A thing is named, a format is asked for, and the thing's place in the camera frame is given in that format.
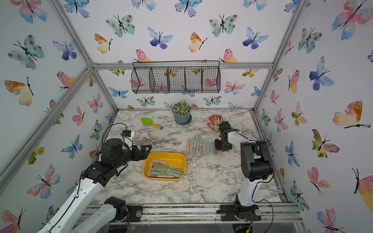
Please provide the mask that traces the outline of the pink folding fruit knife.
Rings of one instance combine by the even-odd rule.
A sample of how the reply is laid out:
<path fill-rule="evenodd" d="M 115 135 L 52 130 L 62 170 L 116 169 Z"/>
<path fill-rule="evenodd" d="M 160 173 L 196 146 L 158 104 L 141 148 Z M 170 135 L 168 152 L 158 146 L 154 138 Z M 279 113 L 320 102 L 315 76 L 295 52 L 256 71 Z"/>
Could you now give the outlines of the pink folding fruit knife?
<path fill-rule="evenodd" d="M 191 138 L 187 140 L 186 152 L 190 152 L 190 144 L 191 144 Z"/>

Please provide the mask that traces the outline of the pink folding knife long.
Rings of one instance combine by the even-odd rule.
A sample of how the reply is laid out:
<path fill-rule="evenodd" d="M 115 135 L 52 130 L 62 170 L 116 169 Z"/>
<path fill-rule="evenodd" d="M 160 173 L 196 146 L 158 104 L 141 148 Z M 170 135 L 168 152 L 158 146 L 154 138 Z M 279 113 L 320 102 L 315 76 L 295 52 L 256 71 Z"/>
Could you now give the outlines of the pink folding knife long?
<path fill-rule="evenodd" d="M 203 155 L 207 155 L 207 147 L 206 147 L 206 142 L 202 142 L 202 148 L 203 148 Z"/>

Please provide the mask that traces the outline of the teal folding knife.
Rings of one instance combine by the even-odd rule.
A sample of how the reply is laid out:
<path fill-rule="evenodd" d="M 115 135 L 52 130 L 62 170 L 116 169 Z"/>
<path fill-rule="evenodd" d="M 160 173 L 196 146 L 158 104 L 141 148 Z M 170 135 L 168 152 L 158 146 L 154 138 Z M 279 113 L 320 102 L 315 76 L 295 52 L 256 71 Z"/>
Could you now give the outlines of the teal folding knife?
<path fill-rule="evenodd" d="M 206 150 L 207 150 L 207 154 L 211 154 L 210 142 L 209 141 L 206 141 Z"/>

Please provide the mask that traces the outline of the pink ceramic knife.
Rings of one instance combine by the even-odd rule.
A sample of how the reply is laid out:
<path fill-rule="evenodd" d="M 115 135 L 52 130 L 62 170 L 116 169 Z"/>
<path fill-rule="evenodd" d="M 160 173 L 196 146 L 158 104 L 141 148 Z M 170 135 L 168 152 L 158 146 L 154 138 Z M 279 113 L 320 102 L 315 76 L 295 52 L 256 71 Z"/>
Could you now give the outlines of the pink ceramic knife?
<path fill-rule="evenodd" d="M 199 138 L 196 138 L 196 149 L 195 149 L 195 158 L 199 158 L 199 151 L 200 151 L 200 146 L 199 146 Z"/>

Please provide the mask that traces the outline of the dark grey folding knife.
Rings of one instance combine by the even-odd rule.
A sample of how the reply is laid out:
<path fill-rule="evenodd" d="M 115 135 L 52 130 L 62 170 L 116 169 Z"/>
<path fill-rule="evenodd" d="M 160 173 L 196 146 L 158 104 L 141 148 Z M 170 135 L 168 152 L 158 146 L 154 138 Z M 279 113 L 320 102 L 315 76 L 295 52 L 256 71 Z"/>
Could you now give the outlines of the dark grey folding knife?
<path fill-rule="evenodd" d="M 215 145 L 215 142 L 212 143 L 212 147 L 213 147 L 213 152 L 215 155 L 218 155 L 218 151 L 216 149 L 216 145 Z"/>

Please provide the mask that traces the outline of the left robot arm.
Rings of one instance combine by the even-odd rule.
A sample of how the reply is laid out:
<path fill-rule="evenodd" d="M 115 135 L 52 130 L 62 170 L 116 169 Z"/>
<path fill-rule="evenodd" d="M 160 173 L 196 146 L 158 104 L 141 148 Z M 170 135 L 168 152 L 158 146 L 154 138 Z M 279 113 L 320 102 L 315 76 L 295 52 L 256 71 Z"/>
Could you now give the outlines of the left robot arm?
<path fill-rule="evenodd" d="M 114 176 L 131 161 L 146 160 L 151 145 L 128 146 L 123 140 L 112 138 L 104 142 L 96 154 L 99 161 L 83 170 L 76 189 L 59 211 L 39 230 L 41 233 L 97 233 L 110 222 L 130 223 L 130 211 L 122 199 L 110 197 L 98 211 L 77 224 L 93 198 L 101 192 Z"/>

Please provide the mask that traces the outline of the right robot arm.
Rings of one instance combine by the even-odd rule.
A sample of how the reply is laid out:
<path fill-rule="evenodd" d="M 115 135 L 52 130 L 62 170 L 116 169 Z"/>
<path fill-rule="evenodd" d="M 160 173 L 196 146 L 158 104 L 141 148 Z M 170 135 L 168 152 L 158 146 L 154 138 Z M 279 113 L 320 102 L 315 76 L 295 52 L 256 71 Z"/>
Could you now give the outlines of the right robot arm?
<path fill-rule="evenodd" d="M 240 150 L 241 170 L 244 175 L 242 188 L 233 204 L 222 204 L 217 210 L 222 221 L 260 221 L 260 209 L 255 200 L 261 184 L 274 174 L 274 165 L 266 141 L 253 140 L 224 121 L 219 124 L 219 139 L 215 140 L 217 151 Z"/>

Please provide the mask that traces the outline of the teal handle knife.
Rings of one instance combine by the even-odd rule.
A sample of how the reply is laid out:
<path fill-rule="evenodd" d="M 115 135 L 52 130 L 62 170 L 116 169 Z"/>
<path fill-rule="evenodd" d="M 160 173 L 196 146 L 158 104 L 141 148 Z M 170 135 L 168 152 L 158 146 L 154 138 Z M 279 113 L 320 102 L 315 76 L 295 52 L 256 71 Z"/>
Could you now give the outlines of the teal handle knife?
<path fill-rule="evenodd" d="M 209 144 L 209 153 L 211 155 L 214 155 L 215 154 L 215 152 L 214 152 L 214 143 L 213 142 L 209 142 L 208 144 Z"/>

